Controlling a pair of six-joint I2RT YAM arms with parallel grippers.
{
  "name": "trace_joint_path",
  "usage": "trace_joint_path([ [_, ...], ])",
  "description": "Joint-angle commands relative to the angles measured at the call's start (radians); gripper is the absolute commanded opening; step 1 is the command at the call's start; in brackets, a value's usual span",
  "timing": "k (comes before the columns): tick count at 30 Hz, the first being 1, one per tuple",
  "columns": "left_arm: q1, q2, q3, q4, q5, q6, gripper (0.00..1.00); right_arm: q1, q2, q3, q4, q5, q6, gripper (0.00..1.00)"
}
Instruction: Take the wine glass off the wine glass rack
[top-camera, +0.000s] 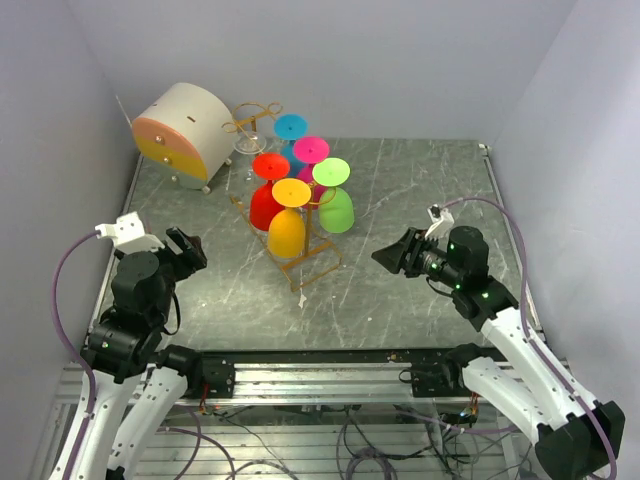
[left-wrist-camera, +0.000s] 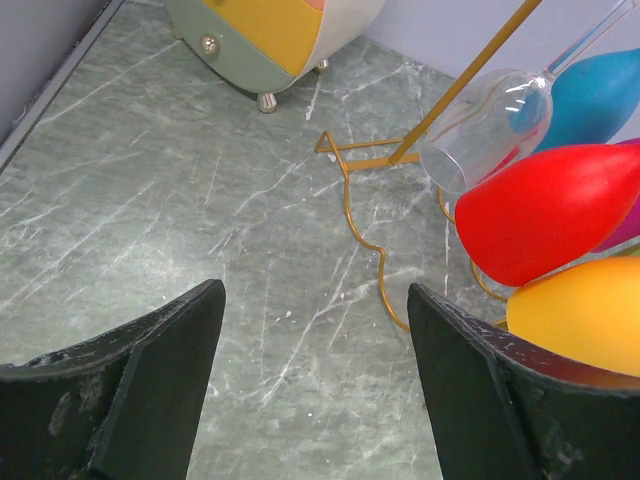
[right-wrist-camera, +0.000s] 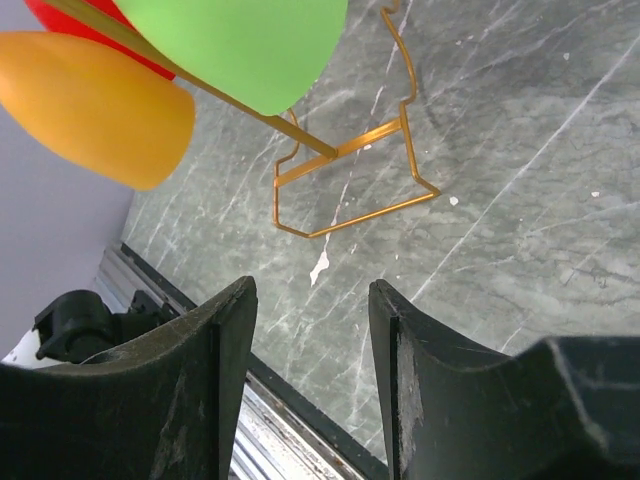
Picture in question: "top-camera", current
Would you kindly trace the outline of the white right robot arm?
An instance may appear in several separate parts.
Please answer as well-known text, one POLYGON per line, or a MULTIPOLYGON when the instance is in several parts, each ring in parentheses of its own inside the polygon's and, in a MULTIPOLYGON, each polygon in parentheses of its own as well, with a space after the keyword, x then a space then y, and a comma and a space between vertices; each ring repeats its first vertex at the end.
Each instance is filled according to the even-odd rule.
POLYGON ((534 447, 552 479, 581 479, 618 458, 625 415, 603 403, 576 380, 527 321, 511 292, 489 273, 489 246, 467 226, 451 230, 440 249, 426 232, 408 229, 372 258, 392 274, 420 275, 450 288, 456 311, 489 341, 518 374, 502 372, 473 344, 447 354, 442 387, 459 396, 468 390, 489 401, 534 447))

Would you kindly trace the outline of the green wine glass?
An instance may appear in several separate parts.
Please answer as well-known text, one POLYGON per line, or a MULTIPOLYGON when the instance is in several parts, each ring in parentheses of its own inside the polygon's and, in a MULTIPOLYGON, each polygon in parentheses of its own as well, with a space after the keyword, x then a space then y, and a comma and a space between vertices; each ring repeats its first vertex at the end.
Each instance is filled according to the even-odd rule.
POLYGON ((326 188, 317 201, 319 222, 325 231, 332 234, 345 233, 355 222, 352 199, 342 188, 350 174, 349 164, 338 157, 326 158, 312 171, 314 181, 326 188))

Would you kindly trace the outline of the pink wine glass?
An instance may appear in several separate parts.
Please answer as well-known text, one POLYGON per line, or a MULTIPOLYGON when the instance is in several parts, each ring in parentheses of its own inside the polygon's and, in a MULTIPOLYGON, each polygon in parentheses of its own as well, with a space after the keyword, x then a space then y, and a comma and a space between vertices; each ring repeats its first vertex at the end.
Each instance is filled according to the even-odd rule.
POLYGON ((295 158, 304 164, 297 175, 299 180, 306 183, 313 181, 313 168, 324 161, 330 153, 328 142, 317 136, 306 136, 298 139, 293 146, 295 158))

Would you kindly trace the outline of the blue wine glass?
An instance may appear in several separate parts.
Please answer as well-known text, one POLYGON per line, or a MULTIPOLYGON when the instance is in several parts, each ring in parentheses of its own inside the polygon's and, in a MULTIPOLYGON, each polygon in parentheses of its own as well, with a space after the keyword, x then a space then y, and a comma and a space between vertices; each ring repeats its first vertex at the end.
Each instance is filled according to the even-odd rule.
POLYGON ((298 139, 306 135, 307 130, 308 123, 306 119, 298 114, 282 115, 274 123, 274 133, 283 141, 280 154, 289 163, 288 177, 295 178, 305 166, 303 162, 295 157, 293 146, 298 139))

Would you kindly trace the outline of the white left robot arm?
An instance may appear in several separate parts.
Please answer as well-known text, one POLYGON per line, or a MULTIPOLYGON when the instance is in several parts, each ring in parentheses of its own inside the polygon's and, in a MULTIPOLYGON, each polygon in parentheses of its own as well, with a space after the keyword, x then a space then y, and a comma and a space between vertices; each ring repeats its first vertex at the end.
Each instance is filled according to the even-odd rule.
POLYGON ((53 479, 130 479, 143 451, 174 403, 203 387, 200 355, 159 347, 169 313, 179 309, 178 282, 207 265, 202 243, 181 229, 167 241, 143 225, 103 224, 118 260, 112 306, 88 334, 82 350, 69 349, 84 371, 76 414, 53 479))

